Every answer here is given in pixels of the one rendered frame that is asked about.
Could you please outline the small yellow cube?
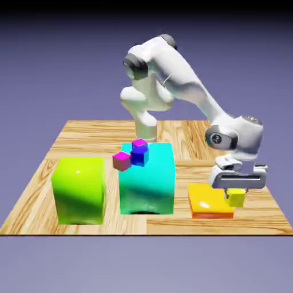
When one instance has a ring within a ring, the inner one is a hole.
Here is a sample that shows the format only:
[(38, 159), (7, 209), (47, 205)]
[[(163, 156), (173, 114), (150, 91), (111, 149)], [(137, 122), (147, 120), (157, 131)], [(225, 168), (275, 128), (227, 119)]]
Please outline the small yellow cube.
[(246, 189), (230, 188), (227, 189), (228, 203), (231, 207), (242, 207), (246, 195)]

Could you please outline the large lime green box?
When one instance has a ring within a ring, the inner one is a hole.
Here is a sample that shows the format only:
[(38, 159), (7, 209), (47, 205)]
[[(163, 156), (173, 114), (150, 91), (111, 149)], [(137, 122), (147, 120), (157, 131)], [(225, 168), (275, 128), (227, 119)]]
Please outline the large lime green box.
[(103, 223), (106, 206), (103, 157), (63, 157), (51, 177), (58, 223)]

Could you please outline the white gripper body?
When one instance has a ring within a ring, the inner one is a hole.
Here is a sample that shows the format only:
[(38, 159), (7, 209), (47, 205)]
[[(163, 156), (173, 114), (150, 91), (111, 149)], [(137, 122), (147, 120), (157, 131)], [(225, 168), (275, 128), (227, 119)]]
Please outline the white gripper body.
[(266, 185), (267, 165), (256, 164), (251, 174), (243, 174), (234, 170), (234, 165), (220, 168), (215, 165), (209, 174), (208, 182), (216, 189), (262, 189)]

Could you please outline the large cyan box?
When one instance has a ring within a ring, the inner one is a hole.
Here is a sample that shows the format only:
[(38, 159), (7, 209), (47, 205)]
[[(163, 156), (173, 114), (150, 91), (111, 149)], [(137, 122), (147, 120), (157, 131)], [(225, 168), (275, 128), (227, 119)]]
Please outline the large cyan box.
[(120, 213), (171, 215), (174, 209), (176, 168), (172, 144), (149, 144), (144, 167), (119, 171)]

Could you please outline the small blue cube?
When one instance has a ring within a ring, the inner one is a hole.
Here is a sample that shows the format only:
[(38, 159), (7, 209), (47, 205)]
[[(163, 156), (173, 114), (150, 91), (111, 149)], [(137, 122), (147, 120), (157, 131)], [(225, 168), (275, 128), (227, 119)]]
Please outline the small blue cube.
[(130, 152), (132, 165), (144, 167), (149, 160), (149, 148), (144, 146), (136, 146)]

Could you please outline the large orange box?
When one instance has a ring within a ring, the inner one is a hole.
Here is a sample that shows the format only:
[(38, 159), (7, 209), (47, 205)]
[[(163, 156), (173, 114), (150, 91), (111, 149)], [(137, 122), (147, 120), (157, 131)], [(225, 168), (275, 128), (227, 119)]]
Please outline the large orange box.
[(224, 198), (223, 189), (209, 184), (189, 184), (188, 201), (193, 219), (232, 219), (234, 208)]

